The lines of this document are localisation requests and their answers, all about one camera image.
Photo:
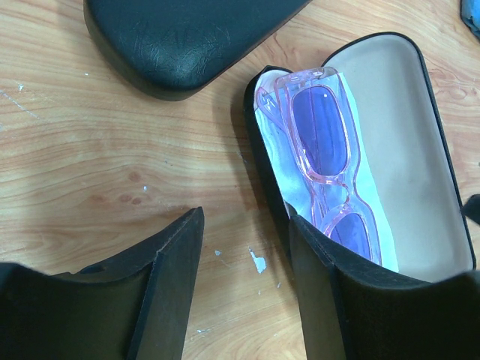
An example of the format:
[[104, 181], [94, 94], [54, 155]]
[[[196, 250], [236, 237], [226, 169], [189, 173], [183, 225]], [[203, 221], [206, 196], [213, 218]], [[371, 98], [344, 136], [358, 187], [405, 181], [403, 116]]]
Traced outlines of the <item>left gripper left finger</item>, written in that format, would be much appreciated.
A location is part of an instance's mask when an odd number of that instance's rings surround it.
[[1, 264], [3, 359], [180, 359], [203, 242], [193, 208], [77, 273]]

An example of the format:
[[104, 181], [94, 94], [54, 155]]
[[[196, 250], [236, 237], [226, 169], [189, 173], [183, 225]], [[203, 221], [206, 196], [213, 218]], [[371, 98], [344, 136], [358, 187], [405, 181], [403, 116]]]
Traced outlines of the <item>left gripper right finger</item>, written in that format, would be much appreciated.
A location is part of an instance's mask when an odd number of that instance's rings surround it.
[[477, 271], [417, 280], [353, 253], [298, 215], [289, 235], [309, 359], [479, 357]]

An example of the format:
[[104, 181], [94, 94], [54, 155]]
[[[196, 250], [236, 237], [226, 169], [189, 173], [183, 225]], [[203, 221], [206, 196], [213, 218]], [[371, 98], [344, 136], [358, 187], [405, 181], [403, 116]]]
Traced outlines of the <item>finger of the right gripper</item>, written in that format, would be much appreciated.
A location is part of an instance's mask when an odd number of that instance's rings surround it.
[[480, 225], [480, 194], [472, 195], [462, 206], [462, 214]]

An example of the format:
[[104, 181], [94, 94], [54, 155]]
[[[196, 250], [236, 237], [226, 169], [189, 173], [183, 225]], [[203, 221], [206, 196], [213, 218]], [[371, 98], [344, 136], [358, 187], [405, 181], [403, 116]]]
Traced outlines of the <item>light blue cloth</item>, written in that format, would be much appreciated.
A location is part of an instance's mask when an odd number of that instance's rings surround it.
[[[286, 71], [288, 73], [293, 73], [284, 69], [268, 69], [263, 73], [259, 74], [249, 85], [249, 88], [246, 92], [246, 105], [244, 111], [247, 123], [252, 128], [252, 131], [250, 133], [250, 143], [252, 145], [252, 150], [255, 157], [256, 168], [259, 173], [260, 181], [262, 183], [262, 189], [265, 192], [265, 198], [267, 199], [268, 206], [271, 210], [275, 223], [280, 226], [280, 231], [282, 233], [285, 233], [287, 231], [290, 218], [293, 215], [301, 215], [292, 206], [287, 205], [284, 202], [283, 197], [281, 196], [281, 190], [278, 187], [278, 183], [275, 179], [272, 162], [269, 160], [269, 156], [267, 154], [266, 143], [263, 140], [260, 126], [258, 125], [257, 118], [254, 115], [255, 85], [260, 80], [261, 75], [269, 71]], [[357, 187], [359, 195], [371, 205], [376, 219], [376, 224], [378, 226], [378, 234], [382, 254], [382, 264], [378, 266], [381, 266], [393, 272], [397, 272], [399, 269], [399, 265], [398, 256], [395, 250], [394, 236], [392, 233], [391, 225], [386, 216], [384, 206], [380, 199], [379, 191], [377, 190], [377, 184], [374, 180], [374, 175], [371, 171], [371, 166], [369, 164], [368, 156], [365, 150], [357, 102], [345, 76], [341, 72], [337, 72], [340, 74], [342, 80], [346, 83], [347, 96], [350, 106], [352, 107], [352, 113], [358, 131], [358, 138], [361, 144], [361, 167], [358, 172]], [[305, 217], [303, 218], [314, 228], [316, 228]]]

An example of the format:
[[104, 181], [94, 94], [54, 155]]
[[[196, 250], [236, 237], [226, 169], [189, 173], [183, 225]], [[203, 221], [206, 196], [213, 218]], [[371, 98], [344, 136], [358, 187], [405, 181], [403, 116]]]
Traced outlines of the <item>pink clear glasses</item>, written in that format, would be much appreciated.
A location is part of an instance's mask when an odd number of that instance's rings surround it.
[[341, 75], [332, 67], [264, 73], [254, 115], [283, 201], [323, 235], [382, 264], [374, 211], [358, 192], [362, 150]]

